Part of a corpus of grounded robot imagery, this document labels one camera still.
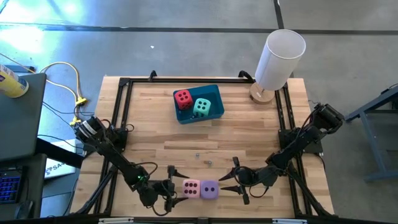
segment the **green dice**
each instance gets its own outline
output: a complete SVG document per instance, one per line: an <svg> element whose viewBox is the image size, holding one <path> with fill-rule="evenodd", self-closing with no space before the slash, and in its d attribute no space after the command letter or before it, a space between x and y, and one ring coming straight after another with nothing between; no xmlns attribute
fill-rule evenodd
<svg viewBox="0 0 398 224"><path fill-rule="evenodd" d="M198 98L193 106L193 115L197 117L204 117L209 115L211 103L210 101Z"/></svg>

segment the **wood grain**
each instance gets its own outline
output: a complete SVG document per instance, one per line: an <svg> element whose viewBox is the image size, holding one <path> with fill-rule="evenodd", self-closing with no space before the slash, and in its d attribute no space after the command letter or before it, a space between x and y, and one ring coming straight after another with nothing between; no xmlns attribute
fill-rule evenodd
<svg viewBox="0 0 398 224"><path fill-rule="evenodd" d="M120 77L104 77L96 107L101 119L111 119ZM296 126L301 126L310 113L303 79L288 80ZM197 83L135 83L132 88L127 123L135 130L129 133L124 155L130 161L158 163L159 169L151 179L165 179L167 165L175 165L179 172L199 180L217 180L232 168L232 157L238 156L242 166L262 167L268 155L279 149L279 129L276 102L257 105L249 98L250 84L219 83L225 114L220 119L181 125L175 119L173 91L202 86ZM283 92L282 107L286 115ZM123 112L121 103L118 124ZM289 120L285 116L286 126ZM94 191L100 177L103 158L91 155L83 162L77 183L71 211L78 210ZM319 158L304 155L303 163L309 188L331 213L325 172ZM146 166L148 171L154 167ZM182 194L181 178L174 178L176 191ZM220 187L236 185L233 179L222 181ZM262 194L261 185L252 188L254 195ZM303 209L302 194L299 191L300 208ZM285 177L278 178L263 198L250 198L250 205L243 205L242 197L233 192L220 191L218 200L186 200L178 204L168 217L230 217L265 218L293 217L289 183ZM155 205L163 212L163 201ZM119 174L114 197L112 215L148 216L155 214L139 201Z"/></svg>

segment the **purple dice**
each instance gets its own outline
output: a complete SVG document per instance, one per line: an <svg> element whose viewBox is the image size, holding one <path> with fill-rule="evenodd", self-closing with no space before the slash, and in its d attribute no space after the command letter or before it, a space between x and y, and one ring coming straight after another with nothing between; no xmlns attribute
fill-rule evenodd
<svg viewBox="0 0 398 224"><path fill-rule="evenodd" d="M217 199L218 182L214 180L202 180L200 182L200 197L203 199Z"/></svg>

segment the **blue keyboard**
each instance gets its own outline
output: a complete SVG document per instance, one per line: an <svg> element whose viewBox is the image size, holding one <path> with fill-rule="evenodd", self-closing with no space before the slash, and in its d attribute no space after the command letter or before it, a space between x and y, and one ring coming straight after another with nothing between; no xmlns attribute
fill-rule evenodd
<svg viewBox="0 0 398 224"><path fill-rule="evenodd" d="M18 202L21 179L22 169L0 170L0 204Z"/></svg>

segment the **wooden table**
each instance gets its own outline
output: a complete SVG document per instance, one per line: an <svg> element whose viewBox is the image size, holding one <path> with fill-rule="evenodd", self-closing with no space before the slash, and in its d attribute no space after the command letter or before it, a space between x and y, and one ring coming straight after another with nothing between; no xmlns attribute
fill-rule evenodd
<svg viewBox="0 0 398 224"><path fill-rule="evenodd" d="M96 107L100 119L111 119L120 77L104 77ZM304 81L301 78L288 80L295 123L301 126L310 113ZM242 166L262 167L270 153L279 150L277 132L279 120L275 99L268 105L257 105L249 98L251 84L220 83L225 113L213 119L181 125L175 117L173 91L208 85L197 83L135 83L132 88L127 124L135 130L129 133L124 156L134 162L156 162L158 170L151 176L154 180L167 178L167 165L175 165L178 171L192 179L218 180L232 168L232 157L238 156ZM283 91L280 91L285 110ZM121 122L123 104L119 110ZM71 211L77 211L98 185L103 157L92 154L81 167ZM322 162L314 155L303 156L307 184L314 196L333 213L328 184ZM145 166L150 171L153 166ZM175 177L178 195L182 195L182 178ZM226 180L220 187L233 186L236 182ZM254 195L263 193L261 184L252 188ZM301 191L298 190L300 208L304 211ZM107 197L103 197L102 208ZM269 218L294 217L289 182L279 177L263 198L250 197L244 205L242 196L220 190L218 200L186 200L179 203L168 217L226 217ZM163 213L163 200L155 204ZM151 209L142 206L138 193L132 193L119 173L112 209L112 216L154 217Z"/></svg>

